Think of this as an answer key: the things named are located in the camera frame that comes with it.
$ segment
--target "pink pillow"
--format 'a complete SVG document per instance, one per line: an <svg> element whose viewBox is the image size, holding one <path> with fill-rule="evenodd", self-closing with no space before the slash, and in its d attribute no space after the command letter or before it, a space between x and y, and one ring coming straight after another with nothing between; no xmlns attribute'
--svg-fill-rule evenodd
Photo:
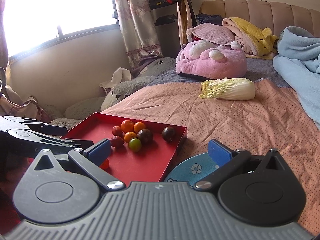
<svg viewBox="0 0 320 240"><path fill-rule="evenodd" d="M192 34L201 40L219 45L230 45L235 41L234 34L225 26L203 23L192 29Z"/></svg>

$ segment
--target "bright window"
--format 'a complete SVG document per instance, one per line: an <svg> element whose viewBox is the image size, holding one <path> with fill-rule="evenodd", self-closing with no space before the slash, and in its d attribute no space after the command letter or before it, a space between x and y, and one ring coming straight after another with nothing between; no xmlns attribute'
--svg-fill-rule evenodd
<svg viewBox="0 0 320 240"><path fill-rule="evenodd" d="M9 56L58 37L116 23L112 0L6 0L4 31Z"/></svg>

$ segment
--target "polka dot sheet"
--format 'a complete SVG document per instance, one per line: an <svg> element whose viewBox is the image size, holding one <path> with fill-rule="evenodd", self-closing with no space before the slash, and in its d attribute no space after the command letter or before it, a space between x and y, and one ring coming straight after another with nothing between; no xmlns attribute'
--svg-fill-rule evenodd
<svg viewBox="0 0 320 240"><path fill-rule="evenodd" d="M188 127L188 139L173 167L207 152L217 139L231 149L245 148L264 155L278 148L307 194L300 225L320 232L320 132L304 112L291 88L278 88L264 79L255 83L249 101L201 99L200 83L168 83L145 87L105 114Z"/></svg>

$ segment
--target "gray plush toy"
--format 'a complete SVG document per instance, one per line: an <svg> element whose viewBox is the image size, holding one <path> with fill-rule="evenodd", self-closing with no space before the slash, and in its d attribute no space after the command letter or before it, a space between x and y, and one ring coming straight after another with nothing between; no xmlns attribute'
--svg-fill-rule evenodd
<svg viewBox="0 0 320 240"><path fill-rule="evenodd" d="M176 60L171 57L159 58L147 65L137 78L130 81L121 82L113 89L113 93L118 95L117 103L120 98L129 96L139 89L146 87L157 79L158 76L176 67Z"/></svg>

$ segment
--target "red tray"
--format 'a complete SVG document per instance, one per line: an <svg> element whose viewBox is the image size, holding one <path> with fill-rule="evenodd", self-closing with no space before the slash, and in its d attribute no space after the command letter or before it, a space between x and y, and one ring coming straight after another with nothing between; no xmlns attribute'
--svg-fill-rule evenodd
<svg viewBox="0 0 320 240"><path fill-rule="evenodd" d="M187 128L171 125L176 131L174 141L168 143L162 139L162 130L169 124L130 119L109 114L94 113L71 129L63 138L92 140L94 143L112 138L112 128L120 126L124 120L143 122L153 133L153 142L143 145L135 153L128 144L115 149L108 160L107 172L129 186L131 181L162 181L167 175L167 168L187 137Z"/></svg>

